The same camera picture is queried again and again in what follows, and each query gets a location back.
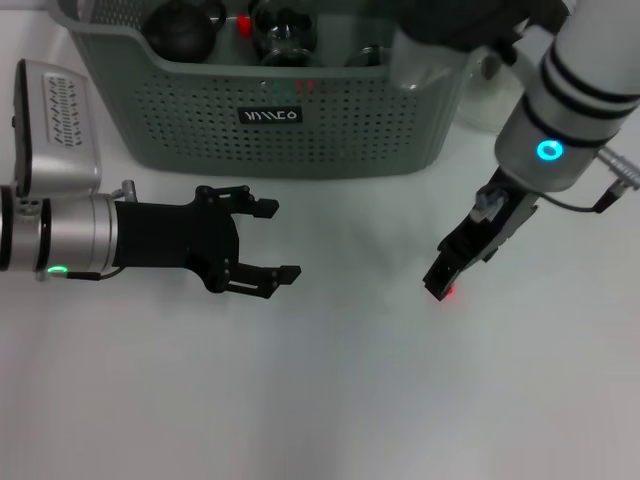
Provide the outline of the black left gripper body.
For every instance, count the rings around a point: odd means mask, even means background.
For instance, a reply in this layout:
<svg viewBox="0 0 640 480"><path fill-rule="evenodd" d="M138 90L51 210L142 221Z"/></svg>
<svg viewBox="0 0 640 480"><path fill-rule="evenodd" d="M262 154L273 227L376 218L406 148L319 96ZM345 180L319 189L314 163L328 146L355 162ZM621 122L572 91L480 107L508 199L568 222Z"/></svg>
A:
<svg viewBox="0 0 640 480"><path fill-rule="evenodd" d="M239 259L239 236L232 218L241 189L196 188L184 205L142 202L116 204L117 268L185 269L212 293L227 290Z"/></svg>

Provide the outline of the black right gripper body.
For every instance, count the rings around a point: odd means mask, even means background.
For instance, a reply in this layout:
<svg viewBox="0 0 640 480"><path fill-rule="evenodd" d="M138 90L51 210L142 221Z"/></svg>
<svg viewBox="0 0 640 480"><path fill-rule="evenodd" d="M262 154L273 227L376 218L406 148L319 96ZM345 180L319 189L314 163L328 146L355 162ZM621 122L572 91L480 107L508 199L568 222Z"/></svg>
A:
<svg viewBox="0 0 640 480"><path fill-rule="evenodd" d="M438 245L438 251L452 258L454 268L460 272L478 261L488 262L537 210L539 197L528 193L500 168L486 187L490 194L497 193L504 200L497 213L481 221L474 221L468 214Z"/></svg>

